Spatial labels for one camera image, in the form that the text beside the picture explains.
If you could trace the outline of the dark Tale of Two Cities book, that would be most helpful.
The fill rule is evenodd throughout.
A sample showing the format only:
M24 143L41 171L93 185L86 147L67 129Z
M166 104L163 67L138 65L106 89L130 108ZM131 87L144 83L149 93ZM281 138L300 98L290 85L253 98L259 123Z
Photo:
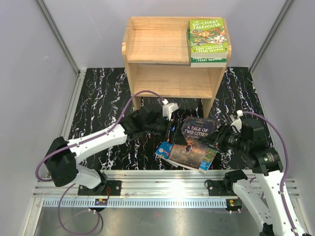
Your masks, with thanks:
M181 167L198 170L209 148L198 139L211 134L215 125L216 122L212 119L187 116L181 131L188 144L186 146L174 145L168 159Z

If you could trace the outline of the dark green 104-storey treehouse book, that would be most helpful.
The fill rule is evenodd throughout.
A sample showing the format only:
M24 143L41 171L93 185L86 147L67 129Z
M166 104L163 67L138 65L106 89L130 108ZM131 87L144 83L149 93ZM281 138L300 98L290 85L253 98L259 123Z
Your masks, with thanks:
M191 67L224 67L227 65L228 46L223 34L187 29Z

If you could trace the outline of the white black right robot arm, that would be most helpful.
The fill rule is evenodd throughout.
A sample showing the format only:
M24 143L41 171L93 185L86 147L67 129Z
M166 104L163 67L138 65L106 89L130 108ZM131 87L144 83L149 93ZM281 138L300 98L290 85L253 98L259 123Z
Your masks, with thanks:
M285 185L285 171L278 152L268 146L265 129L257 119L241 121L241 128L223 124L199 141L224 153L233 150L242 154L258 180L265 199L262 200L242 170L227 172L223 190L237 195L256 222L261 236L306 236L299 222Z

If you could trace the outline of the blue 26-storey treehouse book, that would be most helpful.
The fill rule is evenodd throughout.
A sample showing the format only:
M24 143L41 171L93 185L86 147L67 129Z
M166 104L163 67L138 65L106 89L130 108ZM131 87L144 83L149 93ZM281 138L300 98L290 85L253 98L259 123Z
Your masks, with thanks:
M209 169L212 161L214 160L216 154L217 154L216 150L208 148L206 153L205 153L205 156L203 157L203 159L201 161L201 164L200 164L198 170L205 174L208 171L208 169Z

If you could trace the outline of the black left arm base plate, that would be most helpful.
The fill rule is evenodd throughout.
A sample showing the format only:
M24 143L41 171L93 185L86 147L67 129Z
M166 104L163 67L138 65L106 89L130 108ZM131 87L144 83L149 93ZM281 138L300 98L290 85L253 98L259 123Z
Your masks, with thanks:
M121 194L122 182L120 180L108 180L105 173L97 171L100 175L100 184L93 189L79 185L79 196L119 196Z

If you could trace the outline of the blue back-cover treehouse book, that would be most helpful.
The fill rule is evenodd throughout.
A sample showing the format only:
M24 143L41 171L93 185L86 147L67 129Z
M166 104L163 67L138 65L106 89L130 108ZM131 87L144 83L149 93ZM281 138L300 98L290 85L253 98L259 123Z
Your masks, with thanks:
M177 168L179 167L179 165L168 159L172 148L173 148L172 144L168 142L162 142L157 148L157 150L155 151L155 155L161 158L162 160L166 161L168 164Z

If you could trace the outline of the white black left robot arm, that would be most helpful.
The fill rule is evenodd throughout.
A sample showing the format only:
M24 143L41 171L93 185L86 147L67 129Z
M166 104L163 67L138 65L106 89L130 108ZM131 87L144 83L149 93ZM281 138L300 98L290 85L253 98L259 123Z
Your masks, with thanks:
M63 137L56 138L44 161L54 185L63 187L67 184L79 184L95 195L103 194L107 187L106 174L80 163L104 149L122 145L147 133L169 141L174 111L175 108L169 107L160 112L140 109L88 136L68 141Z

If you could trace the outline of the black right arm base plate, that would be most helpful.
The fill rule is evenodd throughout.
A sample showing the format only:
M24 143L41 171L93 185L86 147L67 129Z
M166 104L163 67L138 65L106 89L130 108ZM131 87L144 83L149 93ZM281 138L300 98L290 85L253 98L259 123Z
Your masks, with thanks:
M236 196L235 193L225 187L223 180L208 179L204 185L208 190L208 195L211 197Z

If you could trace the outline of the light green 65-storey treehouse book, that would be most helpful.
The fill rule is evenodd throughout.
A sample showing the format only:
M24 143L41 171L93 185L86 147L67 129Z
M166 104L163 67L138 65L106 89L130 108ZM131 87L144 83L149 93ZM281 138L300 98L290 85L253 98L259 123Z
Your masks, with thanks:
M189 49L193 58L226 59L229 46L223 18L191 19Z

